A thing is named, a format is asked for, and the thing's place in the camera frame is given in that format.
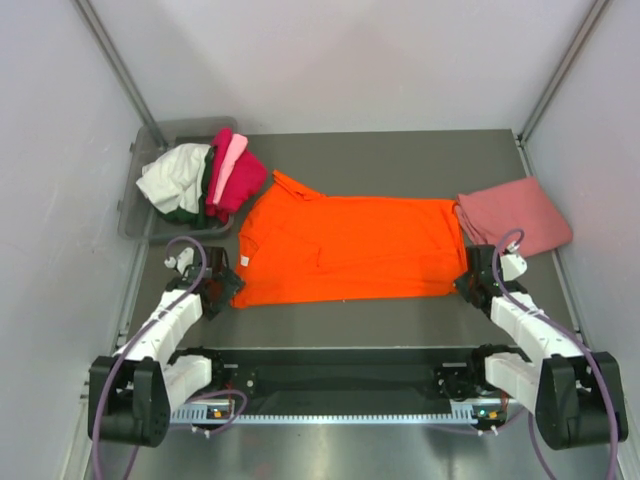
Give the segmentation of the orange t shirt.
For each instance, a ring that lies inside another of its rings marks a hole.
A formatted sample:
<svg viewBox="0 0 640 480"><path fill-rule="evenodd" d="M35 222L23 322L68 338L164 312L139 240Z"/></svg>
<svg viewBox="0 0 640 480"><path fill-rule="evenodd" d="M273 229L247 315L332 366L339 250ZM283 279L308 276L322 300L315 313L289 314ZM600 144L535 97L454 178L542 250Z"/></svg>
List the orange t shirt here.
<svg viewBox="0 0 640 480"><path fill-rule="evenodd" d="M446 296L467 270L454 201L327 196L279 171L238 241L239 309Z"/></svg>

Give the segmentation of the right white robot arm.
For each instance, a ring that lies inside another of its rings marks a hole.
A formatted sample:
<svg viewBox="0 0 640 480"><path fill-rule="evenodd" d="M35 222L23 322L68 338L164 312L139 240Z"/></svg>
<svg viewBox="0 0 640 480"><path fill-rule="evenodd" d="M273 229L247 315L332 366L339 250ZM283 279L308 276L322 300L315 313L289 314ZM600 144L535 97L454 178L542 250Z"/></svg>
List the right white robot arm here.
<svg viewBox="0 0 640 480"><path fill-rule="evenodd" d="M619 365L607 352L591 352L545 320L517 278L526 269L517 253L492 245L466 250L467 271L455 281L461 297L515 342L483 345L471 353L466 380L476 394L496 389L532 414L553 450L624 442L629 426Z"/></svg>

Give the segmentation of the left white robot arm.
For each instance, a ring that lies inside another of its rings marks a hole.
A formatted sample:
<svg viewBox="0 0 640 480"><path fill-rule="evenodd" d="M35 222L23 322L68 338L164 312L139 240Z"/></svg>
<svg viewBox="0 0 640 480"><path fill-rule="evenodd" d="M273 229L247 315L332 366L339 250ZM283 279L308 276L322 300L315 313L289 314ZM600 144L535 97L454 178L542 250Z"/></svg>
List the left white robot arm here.
<svg viewBox="0 0 640 480"><path fill-rule="evenodd" d="M93 441L156 447L171 427L216 428L237 415L220 354L179 345L193 325L228 306L244 283L222 247L187 247L165 264L177 275L149 319L89 369Z"/></svg>

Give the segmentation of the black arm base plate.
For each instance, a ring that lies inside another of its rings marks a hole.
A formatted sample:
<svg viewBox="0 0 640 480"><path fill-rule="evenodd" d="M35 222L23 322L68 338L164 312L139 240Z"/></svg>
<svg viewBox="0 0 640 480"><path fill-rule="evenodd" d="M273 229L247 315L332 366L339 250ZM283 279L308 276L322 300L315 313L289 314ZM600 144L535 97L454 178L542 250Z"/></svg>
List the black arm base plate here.
<svg viewBox="0 0 640 480"><path fill-rule="evenodd" d="M498 396L472 382L468 348L226 349L213 383L244 392L251 415L446 414Z"/></svg>

